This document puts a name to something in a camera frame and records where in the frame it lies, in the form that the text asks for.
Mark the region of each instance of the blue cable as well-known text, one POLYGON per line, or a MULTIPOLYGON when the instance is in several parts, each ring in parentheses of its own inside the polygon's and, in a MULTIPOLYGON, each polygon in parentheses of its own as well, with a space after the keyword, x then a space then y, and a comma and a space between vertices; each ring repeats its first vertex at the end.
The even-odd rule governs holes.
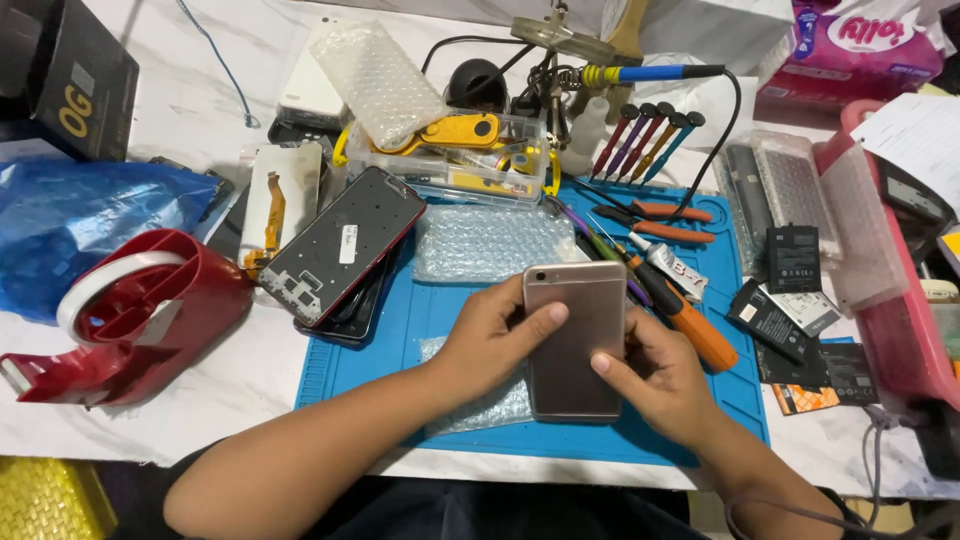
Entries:
POLYGON ((220 51, 217 50, 217 44, 213 42, 213 37, 210 37, 210 34, 204 30, 203 26, 200 26, 200 23, 197 22, 197 19, 193 17, 193 13, 186 7, 186 4, 183 3, 183 0, 176 0, 177 4, 180 5, 180 8, 186 13, 186 16, 190 19, 190 22, 197 27, 197 31, 200 32, 206 40, 210 42, 210 47, 213 48, 213 54, 217 55, 217 60, 220 61, 220 65, 224 67, 227 71, 227 76, 230 77, 230 81, 233 82, 233 87, 237 89, 237 93, 240 94, 240 101, 243 102, 244 109, 244 118, 246 119, 246 124, 248 128, 259 129, 260 121, 253 117, 250 113, 250 106, 247 105, 247 97, 243 95, 243 90, 240 89, 240 85, 237 83, 237 80, 233 78, 233 74, 230 73, 230 68, 227 67, 227 63, 224 61, 224 58, 220 56, 220 51))

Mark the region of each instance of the purple screwdriver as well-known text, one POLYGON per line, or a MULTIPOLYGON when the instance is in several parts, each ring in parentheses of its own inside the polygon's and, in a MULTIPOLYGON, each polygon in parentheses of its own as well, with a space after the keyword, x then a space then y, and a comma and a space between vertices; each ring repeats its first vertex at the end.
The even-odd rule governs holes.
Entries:
POLYGON ((616 170, 616 167, 620 166, 620 163, 623 162, 623 159, 627 157, 627 154, 630 153, 630 147, 634 145, 634 140, 636 136, 640 135, 640 131, 643 130, 643 126, 651 118, 657 117, 657 106, 652 103, 644 103, 640 106, 640 118, 634 124, 634 128, 630 130, 630 134, 627 135, 627 140, 623 142, 620 146, 620 149, 616 151, 616 154, 613 156, 613 160, 610 162, 610 166, 607 167, 607 173, 603 177, 605 182, 607 178, 613 174, 613 171, 616 170))

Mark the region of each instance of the orange-handled pliers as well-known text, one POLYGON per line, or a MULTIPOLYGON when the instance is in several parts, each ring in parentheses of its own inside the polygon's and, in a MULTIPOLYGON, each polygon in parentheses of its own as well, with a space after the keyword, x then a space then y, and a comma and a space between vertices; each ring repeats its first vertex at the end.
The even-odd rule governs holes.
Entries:
MULTIPOLYGON (((634 201, 631 203, 631 206, 642 211, 645 215, 653 217, 669 217, 673 215, 674 211, 677 210, 676 205, 666 205, 663 203, 641 203, 636 199, 634 199, 634 201)), ((637 219, 636 217, 629 215, 627 212, 617 207, 600 205, 595 207, 593 212, 597 215, 623 224, 634 233, 652 234, 653 236, 659 236, 660 238, 664 238, 666 240, 692 242, 697 244, 709 244, 716 239, 716 236, 711 233, 688 231, 679 227, 671 227, 663 223, 657 223, 656 221, 637 219)), ((709 212, 691 208, 686 208, 684 211, 680 212, 680 218, 688 219, 690 221, 700 221, 702 223, 709 223, 710 221, 713 221, 713 215, 711 215, 709 212)))

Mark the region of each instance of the black cloth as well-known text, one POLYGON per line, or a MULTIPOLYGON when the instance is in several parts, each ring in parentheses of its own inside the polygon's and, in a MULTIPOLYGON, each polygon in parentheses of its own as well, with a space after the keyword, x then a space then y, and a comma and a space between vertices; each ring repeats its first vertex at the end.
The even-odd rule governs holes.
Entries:
MULTIPOLYGON (((206 450, 170 468, 109 540, 181 540, 163 520, 163 501, 206 450)), ((303 540, 706 540, 686 524, 685 500, 685 492, 662 490, 363 477, 303 540)))

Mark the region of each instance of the pink basket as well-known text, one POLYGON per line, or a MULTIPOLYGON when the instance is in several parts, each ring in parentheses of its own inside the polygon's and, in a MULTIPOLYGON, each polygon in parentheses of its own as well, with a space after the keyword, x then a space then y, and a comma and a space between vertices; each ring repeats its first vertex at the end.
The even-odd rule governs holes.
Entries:
MULTIPOLYGON (((879 101, 860 100, 843 109, 841 130, 813 149, 820 174, 853 147, 850 133, 860 125, 864 115, 883 105, 879 101)), ((867 156, 871 176, 879 186, 873 155, 867 153, 867 156)), ((883 389, 906 400, 943 400, 960 411, 960 385, 954 378, 947 349, 913 268, 897 217, 888 206, 883 205, 883 210, 910 288, 892 300, 856 311, 857 325, 875 375, 883 389)))

